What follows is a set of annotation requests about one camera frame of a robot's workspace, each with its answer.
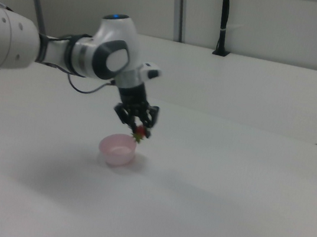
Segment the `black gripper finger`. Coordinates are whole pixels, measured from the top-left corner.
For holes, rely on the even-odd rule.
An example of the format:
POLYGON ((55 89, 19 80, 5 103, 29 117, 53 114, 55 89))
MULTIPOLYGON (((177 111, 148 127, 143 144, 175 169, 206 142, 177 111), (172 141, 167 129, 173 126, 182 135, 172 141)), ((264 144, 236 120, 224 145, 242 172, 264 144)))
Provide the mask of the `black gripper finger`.
POLYGON ((160 108, 158 106, 149 106, 143 114, 143 128, 145 137, 148 139, 151 136, 151 130, 158 121, 160 108))
POLYGON ((130 114, 128 111, 126 111, 126 109, 122 103, 118 103, 114 107, 114 110, 115 110, 118 118, 120 118, 120 121, 123 124, 126 124, 132 130, 132 132, 135 132, 137 129, 136 123, 135 123, 135 116, 130 114))

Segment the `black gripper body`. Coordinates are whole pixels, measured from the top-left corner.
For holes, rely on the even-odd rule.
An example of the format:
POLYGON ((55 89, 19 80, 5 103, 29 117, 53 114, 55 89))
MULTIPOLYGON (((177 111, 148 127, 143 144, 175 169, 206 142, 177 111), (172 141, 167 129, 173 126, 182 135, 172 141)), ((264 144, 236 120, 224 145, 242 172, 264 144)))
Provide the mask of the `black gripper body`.
POLYGON ((149 103, 144 84, 131 88, 118 88, 121 102, 116 105, 115 112, 125 111, 133 116, 147 117, 149 103))

